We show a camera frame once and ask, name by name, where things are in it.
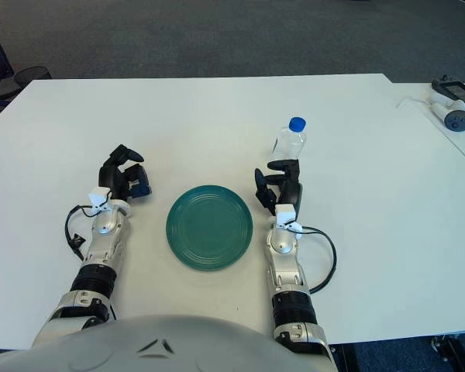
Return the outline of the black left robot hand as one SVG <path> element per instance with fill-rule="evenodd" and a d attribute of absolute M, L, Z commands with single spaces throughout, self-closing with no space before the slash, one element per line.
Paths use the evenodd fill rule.
<path fill-rule="evenodd" d="M 109 188 L 111 199 L 127 202 L 152 193 L 150 182 L 141 163 L 144 158 L 120 144 L 103 163 L 98 174 L 98 186 Z"/>

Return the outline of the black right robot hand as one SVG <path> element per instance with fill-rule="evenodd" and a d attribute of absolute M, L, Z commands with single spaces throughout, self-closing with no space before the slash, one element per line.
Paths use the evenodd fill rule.
<path fill-rule="evenodd" d="M 255 169 L 258 201 L 271 215 L 275 215 L 275 206 L 280 204 L 293 205 L 295 213 L 298 214 L 302 196 L 298 160 L 274 160 L 269 162 L 267 167 L 281 173 L 265 176 L 259 168 Z"/>

